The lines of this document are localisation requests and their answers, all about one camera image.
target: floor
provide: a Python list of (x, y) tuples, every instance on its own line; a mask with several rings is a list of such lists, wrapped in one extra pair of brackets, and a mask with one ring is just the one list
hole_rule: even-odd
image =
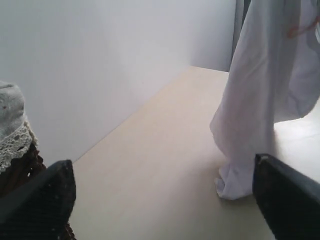
[[(74, 164), (79, 240), (273, 240), (252, 197), (217, 197), (209, 123), (228, 73), (190, 67)], [(275, 127), (278, 156), (314, 179), (320, 110)]]

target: white lace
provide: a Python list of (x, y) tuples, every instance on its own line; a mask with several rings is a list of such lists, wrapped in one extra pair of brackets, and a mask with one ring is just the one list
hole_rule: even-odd
[(24, 124), (0, 142), (0, 173), (10, 167), (12, 159), (21, 158), (31, 143), (36, 145), (37, 139), (26, 119)]

